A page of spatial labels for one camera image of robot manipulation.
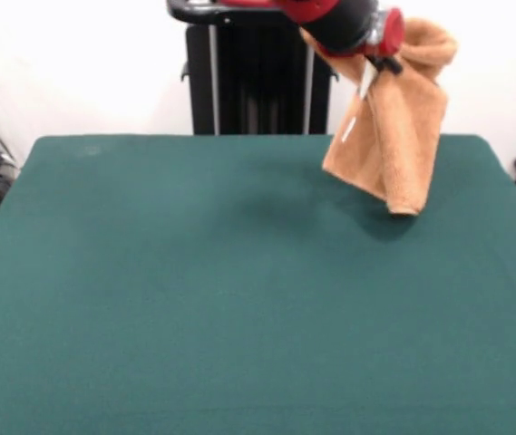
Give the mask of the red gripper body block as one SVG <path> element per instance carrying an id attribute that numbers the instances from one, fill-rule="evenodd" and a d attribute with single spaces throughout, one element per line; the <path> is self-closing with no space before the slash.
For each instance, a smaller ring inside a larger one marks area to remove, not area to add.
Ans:
<path id="1" fill-rule="evenodd" d="M 396 7 L 373 13 L 371 28 L 365 38 L 362 54 L 390 57 L 398 53 L 404 40 L 404 18 Z"/>

